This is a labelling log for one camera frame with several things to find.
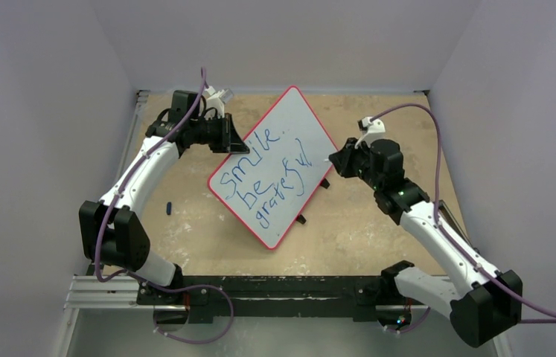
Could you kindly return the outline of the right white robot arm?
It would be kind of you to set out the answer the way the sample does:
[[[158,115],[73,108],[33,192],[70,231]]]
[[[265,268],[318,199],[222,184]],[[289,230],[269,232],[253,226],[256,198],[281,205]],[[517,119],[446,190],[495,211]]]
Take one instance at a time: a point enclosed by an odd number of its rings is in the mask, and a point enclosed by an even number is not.
[[[522,320],[523,282],[512,270],[501,272],[484,259],[449,224],[438,205],[409,178],[398,143],[380,139],[372,144],[349,138],[328,158],[343,178],[357,177],[373,191],[378,208],[410,233],[446,272],[434,277],[411,263],[383,270],[382,297],[391,303],[411,298],[448,318],[458,337],[480,347]]]

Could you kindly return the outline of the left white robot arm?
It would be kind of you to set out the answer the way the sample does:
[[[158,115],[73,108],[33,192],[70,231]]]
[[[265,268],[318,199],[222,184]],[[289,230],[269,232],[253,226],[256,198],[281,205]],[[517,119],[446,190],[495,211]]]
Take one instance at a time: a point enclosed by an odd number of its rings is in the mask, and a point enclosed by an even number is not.
[[[97,201],[85,201],[78,217],[84,255],[101,282],[104,266],[115,266],[155,286],[166,304],[184,294],[182,269],[158,255],[141,224],[141,215],[165,173],[194,144],[213,153],[247,154],[249,147],[225,109],[234,94],[209,86],[201,93],[175,91],[171,105],[147,127],[140,150],[119,180]]]

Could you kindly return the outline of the red framed whiteboard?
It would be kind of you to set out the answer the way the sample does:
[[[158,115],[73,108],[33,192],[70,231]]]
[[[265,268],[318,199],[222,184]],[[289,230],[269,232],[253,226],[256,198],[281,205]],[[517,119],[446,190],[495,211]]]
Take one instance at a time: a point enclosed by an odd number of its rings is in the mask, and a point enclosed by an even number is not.
[[[302,91],[289,87],[211,174],[210,191],[268,249],[280,245],[326,178],[337,147]]]

